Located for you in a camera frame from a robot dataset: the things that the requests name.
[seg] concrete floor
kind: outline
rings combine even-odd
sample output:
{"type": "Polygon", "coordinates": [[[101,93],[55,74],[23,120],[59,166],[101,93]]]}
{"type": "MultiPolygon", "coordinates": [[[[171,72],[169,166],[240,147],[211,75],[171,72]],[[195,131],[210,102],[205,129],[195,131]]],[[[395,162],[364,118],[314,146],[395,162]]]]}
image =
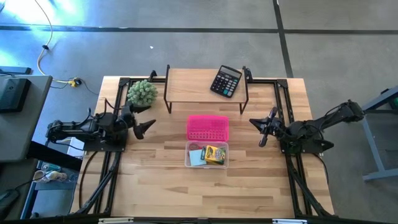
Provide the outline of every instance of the concrete floor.
{"type": "MultiPolygon", "coordinates": [[[[19,1],[23,0],[6,3],[0,25],[47,25],[33,1],[17,7],[19,1]]],[[[62,26],[277,28],[271,0],[39,2],[53,24],[62,26]]],[[[398,29],[397,1],[279,0],[279,4],[286,29],[398,29]]],[[[36,30],[0,31],[0,64],[31,67],[39,74],[35,63],[48,36],[36,30]]],[[[286,39],[293,75],[305,79],[314,118],[349,98],[363,105],[398,84],[396,35],[289,34],[286,39]]],[[[50,48],[42,61],[46,73],[58,79],[81,77],[95,92],[105,75],[148,75],[151,70],[164,74],[167,64],[246,65],[255,77],[286,77],[278,34],[55,32],[50,48]]],[[[47,124],[55,119],[83,119],[96,99],[83,87],[51,89],[34,140],[44,142],[47,124]]],[[[336,214],[397,222],[398,177],[362,181],[376,165],[361,124],[339,124],[328,129],[325,138],[335,143],[325,153],[325,162],[336,214]]],[[[68,212],[71,192],[51,192],[50,198],[58,197],[51,203],[46,199],[49,193],[42,194],[35,212],[68,212]]]]}

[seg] calculator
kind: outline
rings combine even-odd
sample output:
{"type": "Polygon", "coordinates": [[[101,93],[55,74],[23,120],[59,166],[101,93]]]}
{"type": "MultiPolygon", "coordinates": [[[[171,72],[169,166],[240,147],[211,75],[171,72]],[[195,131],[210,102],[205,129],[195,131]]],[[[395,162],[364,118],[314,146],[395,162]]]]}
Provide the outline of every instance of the calculator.
{"type": "Polygon", "coordinates": [[[211,84],[210,90],[231,98],[234,95],[236,87],[238,87],[241,76],[242,73],[238,70],[222,65],[218,70],[213,84],[211,84]]]}

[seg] blue sticky note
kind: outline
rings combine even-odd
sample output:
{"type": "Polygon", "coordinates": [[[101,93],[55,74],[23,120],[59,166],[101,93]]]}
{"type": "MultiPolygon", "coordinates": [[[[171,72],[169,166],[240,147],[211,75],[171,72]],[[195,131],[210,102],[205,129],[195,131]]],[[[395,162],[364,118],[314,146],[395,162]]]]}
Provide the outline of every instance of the blue sticky note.
{"type": "Polygon", "coordinates": [[[206,161],[201,158],[201,149],[189,151],[189,158],[191,160],[191,166],[206,165],[206,161]]]}

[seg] succulent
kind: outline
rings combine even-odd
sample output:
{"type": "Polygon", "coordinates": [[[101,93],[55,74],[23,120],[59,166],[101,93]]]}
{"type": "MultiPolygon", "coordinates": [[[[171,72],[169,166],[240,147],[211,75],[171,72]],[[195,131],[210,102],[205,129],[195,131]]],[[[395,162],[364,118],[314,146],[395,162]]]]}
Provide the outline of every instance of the succulent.
{"type": "Polygon", "coordinates": [[[151,105],[156,100],[156,96],[155,85],[147,80],[135,82],[127,94],[129,101],[137,106],[151,105]]]}

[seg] wooden tabletop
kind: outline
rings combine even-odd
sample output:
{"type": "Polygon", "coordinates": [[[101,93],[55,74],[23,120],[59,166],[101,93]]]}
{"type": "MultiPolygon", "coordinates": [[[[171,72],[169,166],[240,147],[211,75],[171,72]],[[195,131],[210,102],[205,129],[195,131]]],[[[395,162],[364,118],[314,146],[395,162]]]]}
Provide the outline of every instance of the wooden tabletop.
{"type": "MultiPolygon", "coordinates": [[[[104,77],[96,113],[103,111],[104,97],[114,103],[119,78],[104,77]]],[[[311,119],[304,80],[287,80],[295,119],[311,119]]],[[[249,84],[250,100],[243,115],[239,114],[238,105],[214,103],[178,103],[173,105],[172,114],[169,114],[163,101],[164,84],[156,84],[156,87],[159,91],[157,101],[151,109],[137,114],[137,120],[157,121],[140,141],[129,130],[126,151],[119,167],[112,216],[294,216],[285,157],[280,153],[279,143],[270,136],[267,146],[259,147],[261,135],[249,122],[249,118],[267,116],[276,105],[272,85],[249,84]],[[190,169],[184,166],[186,121],[190,114],[228,116],[228,169],[190,169]]],[[[89,155],[85,157],[81,170],[89,155]]],[[[103,157],[104,153],[97,153],[88,166],[82,189],[84,202],[98,185],[103,157]]],[[[303,164],[309,189],[323,207],[333,213],[322,163],[311,154],[303,154],[303,164]]],[[[78,209],[78,188],[71,212],[78,209]]],[[[298,195],[305,212],[300,190],[298,195]]]]}
{"type": "Polygon", "coordinates": [[[171,68],[167,80],[166,100],[168,102],[205,102],[205,103],[244,103],[246,102],[246,86],[241,78],[234,95],[223,97],[213,91],[210,86],[218,69],[181,69],[171,68]]]}

